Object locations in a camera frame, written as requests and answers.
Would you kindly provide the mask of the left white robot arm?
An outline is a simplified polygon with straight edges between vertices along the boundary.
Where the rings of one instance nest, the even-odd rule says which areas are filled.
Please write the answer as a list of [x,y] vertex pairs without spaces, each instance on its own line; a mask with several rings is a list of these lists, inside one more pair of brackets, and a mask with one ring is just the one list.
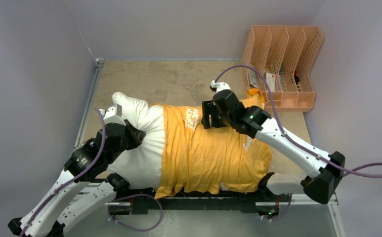
[[98,206],[126,200],[129,182],[113,173],[86,196],[73,201],[119,155],[139,147],[145,135],[127,120],[103,123],[94,138],[74,148],[56,182],[33,210],[9,221],[11,233],[18,237],[62,237]]

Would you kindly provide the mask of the orange cartoon pillowcase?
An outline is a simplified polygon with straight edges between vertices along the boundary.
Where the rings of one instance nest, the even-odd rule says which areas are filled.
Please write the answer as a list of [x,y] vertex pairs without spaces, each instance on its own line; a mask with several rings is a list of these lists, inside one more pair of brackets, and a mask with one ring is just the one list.
[[263,142],[229,126],[204,129],[202,108],[163,105],[166,144],[156,198],[184,191],[254,192],[272,160]]

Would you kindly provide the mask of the white pillow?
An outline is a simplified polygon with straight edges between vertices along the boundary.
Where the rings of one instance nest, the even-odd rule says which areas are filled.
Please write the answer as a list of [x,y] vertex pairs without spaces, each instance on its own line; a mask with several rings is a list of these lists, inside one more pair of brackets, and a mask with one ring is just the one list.
[[163,107],[121,92],[115,92],[112,100],[122,107],[122,118],[129,124],[132,141],[108,170],[124,178],[131,189],[157,189],[161,184],[162,153],[166,145]]

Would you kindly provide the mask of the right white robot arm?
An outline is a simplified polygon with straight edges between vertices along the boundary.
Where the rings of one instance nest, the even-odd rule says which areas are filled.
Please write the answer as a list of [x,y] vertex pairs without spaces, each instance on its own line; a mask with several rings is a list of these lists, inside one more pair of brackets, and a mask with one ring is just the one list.
[[303,170],[302,175],[268,173],[258,184],[259,196],[270,201],[283,194],[305,194],[327,204],[343,177],[345,156],[332,154],[300,139],[259,106],[246,107],[229,89],[202,102],[205,129],[229,126],[240,134],[274,148]]

